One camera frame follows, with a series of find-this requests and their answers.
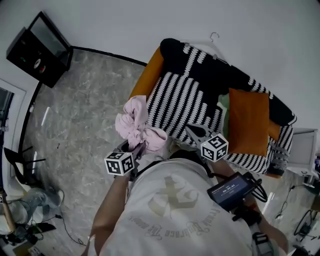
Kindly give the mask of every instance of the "black baseboard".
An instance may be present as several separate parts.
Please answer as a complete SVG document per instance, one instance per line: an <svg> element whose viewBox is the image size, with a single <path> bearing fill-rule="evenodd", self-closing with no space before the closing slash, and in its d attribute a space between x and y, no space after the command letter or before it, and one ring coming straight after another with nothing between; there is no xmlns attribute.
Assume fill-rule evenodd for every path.
<svg viewBox="0 0 320 256"><path fill-rule="evenodd" d="M27 125L28 125L28 121L29 121L29 117L30 117L30 107L32 106L32 104L35 102L36 97L40 91L40 88L42 86L42 82L39 82L34 90L34 93L32 95L28 110L25 114L25 118L24 118L24 122L23 122L23 126L22 126L22 130L21 130L21 135L20 135L20 141L19 141L19 148L18 148L18 152L21 152L23 150L23 144L24 144L24 140L25 140L25 135L26 135L26 129L27 129Z"/></svg>
<svg viewBox="0 0 320 256"><path fill-rule="evenodd" d="M111 56L111 57L115 57L124 61L128 61L128 62L132 62L135 64L139 64L141 66L146 66L147 63L133 59L133 58L128 58L122 55L118 55L118 54L113 54L111 52L105 52L102 50L95 50L95 49L91 49L91 48L84 48L84 47L78 47L78 46L71 46L71 48L75 49L75 50L82 50L82 51L87 51L87 52L92 52L92 53L96 53L96 54L103 54L103 55L107 55L107 56Z"/></svg>

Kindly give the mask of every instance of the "device screen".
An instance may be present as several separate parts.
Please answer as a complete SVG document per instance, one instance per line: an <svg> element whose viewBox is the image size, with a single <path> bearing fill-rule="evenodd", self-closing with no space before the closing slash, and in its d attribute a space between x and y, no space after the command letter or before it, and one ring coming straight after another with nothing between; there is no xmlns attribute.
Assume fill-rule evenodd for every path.
<svg viewBox="0 0 320 256"><path fill-rule="evenodd" d="M229 180L221 187L218 187L212 192L213 198L217 204L235 196L238 192L248 187L248 183L240 176L236 176L232 180Z"/></svg>

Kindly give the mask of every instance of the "clothes hanger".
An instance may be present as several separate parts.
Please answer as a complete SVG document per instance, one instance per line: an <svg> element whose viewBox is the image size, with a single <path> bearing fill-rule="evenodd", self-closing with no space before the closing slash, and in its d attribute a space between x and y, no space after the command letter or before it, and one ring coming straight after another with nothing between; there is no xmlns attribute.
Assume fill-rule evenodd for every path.
<svg viewBox="0 0 320 256"><path fill-rule="evenodd" d="M202 49L199 49L197 47L195 47L194 45L202 45L202 46L207 46L209 48L211 48L212 50L214 50L216 53L212 55L213 59L214 60L218 60L218 61L221 61L225 64L229 64L227 61L226 61L226 58L224 57L224 55L222 54L222 52L218 49L218 47L214 44L214 40L217 40L218 38L220 38L219 34L217 32L212 32L211 35L210 35L210 40L211 42L208 42L208 41L187 41L187 40L181 40L180 42L181 43L184 43L185 46L190 46L192 45L193 48L195 49L198 49L199 51L202 51L208 55L212 55L212 53L209 53L207 51L204 51Z"/></svg>

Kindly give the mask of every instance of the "black chair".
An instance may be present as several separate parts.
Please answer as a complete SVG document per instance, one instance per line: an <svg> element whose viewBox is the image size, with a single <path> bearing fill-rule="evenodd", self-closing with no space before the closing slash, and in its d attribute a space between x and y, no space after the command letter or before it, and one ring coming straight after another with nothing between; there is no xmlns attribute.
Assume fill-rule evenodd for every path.
<svg viewBox="0 0 320 256"><path fill-rule="evenodd" d="M37 180L36 176L32 173L32 168L28 168L27 165L35 162L45 161L46 159L39 159L33 161L25 161L23 153L32 149L33 147L28 147L27 149L21 151L20 153L14 152L8 148L4 148L4 155L10 164L13 165L14 173L17 180L23 184L30 187L42 187L41 181ZM16 163L21 163L23 166L23 174L20 172Z"/></svg>

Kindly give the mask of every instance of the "chair leg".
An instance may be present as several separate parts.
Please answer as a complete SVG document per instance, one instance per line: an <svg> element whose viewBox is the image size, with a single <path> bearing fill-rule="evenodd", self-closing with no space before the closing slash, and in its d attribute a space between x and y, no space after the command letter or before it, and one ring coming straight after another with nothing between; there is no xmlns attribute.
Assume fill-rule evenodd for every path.
<svg viewBox="0 0 320 256"><path fill-rule="evenodd" d="M26 161L25 164L30 164L30 163L35 163L35 162L42 162L42 161L46 161L46 159L39 159L39 160L34 160L34 161Z"/></svg>
<svg viewBox="0 0 320 256"><path fill-rule="evenodd" d="M30 149L32 149L32 148L33 148L33 146L30 146L30 147L26 148L25 150L22 150L21 153L24 153L24 152L26 152L26 151L28 151L28 150L30 150Z"/></svg>

